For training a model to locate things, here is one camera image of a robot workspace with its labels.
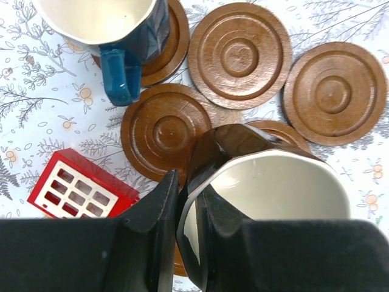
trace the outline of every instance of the white grid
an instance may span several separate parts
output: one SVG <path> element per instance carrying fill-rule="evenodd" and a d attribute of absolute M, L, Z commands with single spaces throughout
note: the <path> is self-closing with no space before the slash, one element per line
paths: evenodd
<path fill-rule="evenodd" d="M 62 178 L 58 176 L 58 172 L 60 170 L 64 170 L 65 172 L 68 172 L 71 174 L 74 178 L 73 180 L 69 183 Z M 64 185 L 67 187 L 67 190 L 64 194 L 60 193 L 59 191 L 53 189 L 51 187 L 52 183 L 54 181 L 58 181 L 60 184 Z M 77 181 L 81 181 L 88 185 L 89 187 L 92 188 L 92 190 L 89 192 L 89 194 L 83 193 L 80 189 L 76 188 L 76 183 Z M 59 197 L 61 201 L 59 202 L 58 205 L 55 205 L 51 201 L 45 198 L 45 195 L 47 192 L 51 192 L 55 196 Z M 71 192 L 75 192 L 77 195 L 81 196 L 82 198 L 85 199 L 83 202 L 82 206 L 77 204 L 76 202 L 72 201 L 69 198 L 69 195 Z M 102 203 L 99 201 L 96 201 L 93 199 L 93 196 L 96 192 L 101 193 L 105 197 L 109 199 L 109 202 L 107 206 L 104 206 Z M 115 203 L 117 202 L 119 198 L 115 196 L 113 193 L 108 192 L 106 189 L 104 189 L 102 186 L 99 186 L 96 182 L 93 182 L 91 179 L 87 178 L 86 176 L 82 175 L 81 173 L 78 173 L 76 170 L 73 168 L 69 167 L 67 164 L 63 163 L 62 161 L 58 161 L 55 164 L 55 167 L 53 168 L 50 176 L 48 177 L 46 183 L 43 185 L 43 188 L 41 189 L 39 195 L 35 199 L 35 204 L 41 206 L 43 209 L 47 210 L 54 216 L 58 218 L 80 218 L 83 214 L 85 214 L 88 217 L 91 218 L 105 218 L 108 216 L 110 211 L 112 211 L 112 208 L 115 206 Z M 67 203 L 71 205 L 72 207 L 76 208 L 78 210 L 76 216 L 71 215 L 67 211 L 65 211 L 63 208 L 64 204 Z M 88 206 L 89 203 L 94 204 L 95 206 L 99 207 L 103 212 L 100 216 L 97 216 L 93 214 L 92 212 L 88 211 L 86 207 Z"/>

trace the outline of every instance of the mug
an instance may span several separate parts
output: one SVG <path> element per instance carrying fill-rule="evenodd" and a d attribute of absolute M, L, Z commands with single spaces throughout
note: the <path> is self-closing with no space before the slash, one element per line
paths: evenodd
<path fill-rule="evenodd" d="M 115 106 L 139 100 L 142 66 L 164 50 L 167 0 L 32 0 L 53 30 L 100 57 L 105 93 Z"/>
<path fill-rule="evenodd" d="M 200 229 L 193 203 L 209 186 L 255 221 L 350 219 L 348 190 L 328 164 L 248 125 L 214 128 L 193 147 L 177 212 L 179 250 L 199 287 Z"/>

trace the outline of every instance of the blue mug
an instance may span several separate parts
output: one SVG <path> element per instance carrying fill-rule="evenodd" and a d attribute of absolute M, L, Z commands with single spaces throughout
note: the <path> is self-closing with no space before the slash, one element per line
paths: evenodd
<path fill-rule="evenodd" d="M 32 0 L 53 30 L 100 57 L 105 93 L 115 106 L 139 100 L 142 66 L 164 50 L 167 0 Z"/>

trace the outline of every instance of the table surface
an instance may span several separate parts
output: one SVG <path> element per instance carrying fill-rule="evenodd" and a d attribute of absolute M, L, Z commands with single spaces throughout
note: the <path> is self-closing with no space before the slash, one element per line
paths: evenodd
<path fill-rule="evenodd" d="M 191 32 L 223 0 L 181 0 Z M 294 58 L 328 41 L 369 50 L 389 72 L 389 1 L 246 0 L 279 17 L 291 37 Z M 0 217 L 42 218 L 26 202 L 51 154 L 74 148 L 146 195 L 156 183 L 139 175 L 122 150 L 124 108 L 107 99 L 102 73 L 89 52 L 54 33 L 29 0 L 0 0 Z M 187 63 L 167 82 L 192 85 Z M 246 120 L 285 121 L 277 95 L 243 111 Z M 354 218 L 370 220 L 389 235 L 389 108 L 362 139 L 342 147 L 311 144 L 355 188 Z M 175 277 L 173 291 L 199 291 Z"/>

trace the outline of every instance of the red block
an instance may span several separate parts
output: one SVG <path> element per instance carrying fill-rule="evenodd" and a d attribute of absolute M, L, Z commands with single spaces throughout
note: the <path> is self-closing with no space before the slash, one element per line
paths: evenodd
<path fill-rule="evenodd" d="M 139 192 L 73 149 L 56 151 L 27 201 L 52 217 L 114 217 Z"/>

